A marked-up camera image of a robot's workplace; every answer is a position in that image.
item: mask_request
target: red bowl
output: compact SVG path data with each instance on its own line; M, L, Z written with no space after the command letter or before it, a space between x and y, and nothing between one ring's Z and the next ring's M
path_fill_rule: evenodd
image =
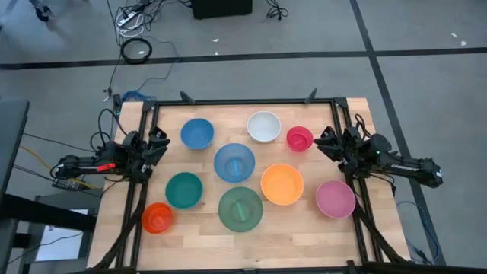
M167 230L173 224L173 220L173 211L162 202L151 204L142 214L142 226L152 234Z
M295 126L289 129L287 140L292 150L302 152L313 144L313 133L303 126Z

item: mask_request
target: yellow cable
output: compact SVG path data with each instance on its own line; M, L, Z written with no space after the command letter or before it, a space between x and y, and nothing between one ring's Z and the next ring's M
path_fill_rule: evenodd
M40 157L40 156L39 156L39 155L36 153L36 152L31 151L29 148L26 148L26 147L24 147L24 146L22 146L22 145L21 145L20 147L21 147L22 149L24 149L25 151L27 151L27 152L31 153L31 154L32 154L32 155L33 155L33 156L34 156L34 157L35 157L37 160L39 160L39 162L40 162L40 163L41 163L41 164L42 164L42 165L43 165L45 168L47 168L47 170L48 170L49 172L51 171L51 169L52 169L52 168L51 168L51 167L50 167L50 166L49 166L49 165L48 165L48 164L47 164L47 163L46 163L46 162L45 162L45 161L44 161L44 160L43 160L43 159L42 159L42 158L41 158L41 157ZM92 185L92 184L86 183L86 182L84 182L84 181L82 181L82 180L78 180L78 179L76 179L76 178L71 178L70 180L75 181L75 182L77 182L77 183L79 183L79 184L81 184L81 185L83 185L83 186L86 186L87 188L91 188L91 189L97 189L97 188L100 188L100 187L96 187L96 186L94 186L94 185Z

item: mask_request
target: white bowl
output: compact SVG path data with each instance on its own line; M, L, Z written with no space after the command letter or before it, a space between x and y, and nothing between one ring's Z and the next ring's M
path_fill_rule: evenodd
M271 142L281 133L281 121L269 111L259 111L247 120L247 131L258 142Z

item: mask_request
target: power strip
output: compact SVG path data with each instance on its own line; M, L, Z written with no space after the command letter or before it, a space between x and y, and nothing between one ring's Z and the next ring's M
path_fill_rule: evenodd
M136 15L138 14L138 11L131 11L129 16L125 19L122 19L120 22L116 23L117 26L123 27L125 24L127 24L130 20L132 20Z

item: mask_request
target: green bowl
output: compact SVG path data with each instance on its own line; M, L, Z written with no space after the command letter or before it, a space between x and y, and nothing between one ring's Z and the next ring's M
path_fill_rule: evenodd
M235 187L221 197L218 215L228 229L235 232L249 231L262 219L262 200L249 188Z
M190 172L176 174L166 185L166 199L177 209L190 209L201 199L203 184Z

